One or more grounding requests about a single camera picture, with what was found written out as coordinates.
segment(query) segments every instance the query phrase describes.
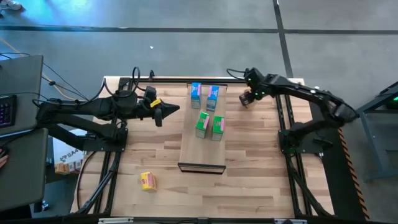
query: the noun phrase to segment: small box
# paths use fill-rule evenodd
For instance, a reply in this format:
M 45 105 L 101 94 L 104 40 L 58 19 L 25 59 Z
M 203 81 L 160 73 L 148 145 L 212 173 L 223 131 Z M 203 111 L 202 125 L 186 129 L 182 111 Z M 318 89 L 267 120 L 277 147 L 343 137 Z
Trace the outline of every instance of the small box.
M 68 164 L 55 164 L 55 173 L 67 175 L 69 174 L 69 166 Z
M 216 110 L 218 97 L 218 86 L 210 86 L 209 94 L 207 95 L 207 106 L 206 109 L 210 111 Z
M 251 88 L 247 88 L 242 94 L 239 95 L 239 100 L 241 101 L 242 105 L 247 109 L 253 108 L 258 102 L 258 100 L 255 100 L 252 97 L 252 94 L 253 93 L 251 92 Z
M 199 115 L 199 120 L 197 122 L 196 126 L 196 136 L 198 138 L 205 138 L 206 136 L 206 129 L 207 129 L 207 124 L 209 123 L 210 115 L 205 112 L 201 112 Z
M 155 176 L 151 172 L 141 174 L 142 190 L 156 190 Z
M 46 157 L 46 158 L 45 158 L 45 165 L 48 166 L 48 165 L 50 165 L 50 164 L 52 164 L 52 159 Z
M 75 161 L 75 170 L 76 171 L 78 171 L 78 172 L 80 172 L 80 170 L 81 170 L 81 164 L 83 163 L 83 160 L 82 159 L 80 159 L 80 160 L 78 160 L 78 161 Z
M 224 134 L 224 117 L 215 116 L 213 121 L 213 135 L 211 136 L 211 140 L 221 141 L 223 134 Z
M 191 105 L 193 109 L 200 109 L 201 83 L 192 83 Z
M 75 169 L 75 162 L 68 163 L 69 173 L 78 174 L 79 172 Z

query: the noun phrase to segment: yellow box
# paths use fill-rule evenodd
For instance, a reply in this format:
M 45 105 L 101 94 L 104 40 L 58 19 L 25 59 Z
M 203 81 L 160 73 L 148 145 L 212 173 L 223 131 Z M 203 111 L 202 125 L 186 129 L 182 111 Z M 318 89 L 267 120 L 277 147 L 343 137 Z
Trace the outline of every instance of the yellow box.
M 142 190 L 156 190 L 155 176 L 151 172 L 141 174 Z
M 68 164 L 55 164 L 55 173 L 62 174 L 62 175 L 69 174 Z

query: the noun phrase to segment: wooden tabletop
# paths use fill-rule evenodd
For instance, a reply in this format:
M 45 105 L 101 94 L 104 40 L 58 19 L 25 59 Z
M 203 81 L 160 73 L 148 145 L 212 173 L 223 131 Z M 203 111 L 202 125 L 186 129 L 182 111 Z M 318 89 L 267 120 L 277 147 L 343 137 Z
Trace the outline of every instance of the wooden tabletop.
M 120 77 L 106 77 L 112 91 Z M 291 79 L 302 82 L 302 79 Z M 255 108 L 241 106 L 243 84 L 229 84 L 226 92 L 225 165 L 223 175 L 182 173 L 178 166 L 187 98 L 185 83 L 140 83 L 157 89 L 157 96 L 180 109 L 157 128 L 151 119 L 129 120 L 129 137 L 119 166 L 112 216 L 135 217 L 294 217 L 284 156 L 279 149 L 280 129 L 276 102 L 265 97 Z M 106 91 L 100 97 L 108 96 Z M 307 101 L 291 97 L 296 122 L 312 119 Z M 104 153 L 89 161 L 80 185 L 84 203 L 98 185 Z M 333 213 L 321 160 L 303 154 L 308 188 Z M 141 190 L 139 174 L 151 171 L 156 192 Z M 102 208 L 106 204 L 108 186 Z M 300 208 L 304 211 L 301 191 Z M 76 197 L 71 212 L 76 210 Z

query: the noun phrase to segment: blue box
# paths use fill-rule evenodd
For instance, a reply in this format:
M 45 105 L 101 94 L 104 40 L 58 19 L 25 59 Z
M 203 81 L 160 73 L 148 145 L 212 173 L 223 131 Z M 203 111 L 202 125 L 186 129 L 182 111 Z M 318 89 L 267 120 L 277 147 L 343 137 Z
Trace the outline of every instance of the blue box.
M 201 83 L 192 83 L 191 106 L 193 109 L 200 109 Z
M 206 109 L 210 111 L 216 110 L 218 97 L 218 86 L 209 87 L 209 95 L 207 95 L 207 106 Z

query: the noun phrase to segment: gray floor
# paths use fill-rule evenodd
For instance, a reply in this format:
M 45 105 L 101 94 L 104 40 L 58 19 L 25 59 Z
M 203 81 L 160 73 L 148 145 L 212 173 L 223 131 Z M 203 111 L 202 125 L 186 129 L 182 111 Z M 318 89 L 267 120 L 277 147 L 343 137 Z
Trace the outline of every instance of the gray floor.
M 25 11 L 4 12 L 0 24 L 277 28 L 272 0 L 21 2 Z M 398 29 L 394 0 L 279 0 L 279 4 L 285 29 Z M 129 75 L 133 66 L 140 66 L 144 75 L 153 69 L 159 76 L 227 76 L 227 67 L 257 67 L 263 73 L 285 75 L 278 34 L 0 31 L 0 37 L 21 52 L 43 54 L 46 63 L 86 96 L 96 93 L 104 75 Z M 330 90 L 355 108 L 397 81 L 398 35 L 289 34 L 286 39 L 294 77 Z M 0 52 L 10 51 L 0 43 Z M 45 73 L 58 80 L 50 71 Z M 44 84 L 42 93 L 60 97 Z M 371 220 L 396 222 L 398 178 L 364 183 L 375 167 L 362 125 L 355 121 L 343 131 Z M 59 207 L 61 213 L 67 212 L 67 205 Z

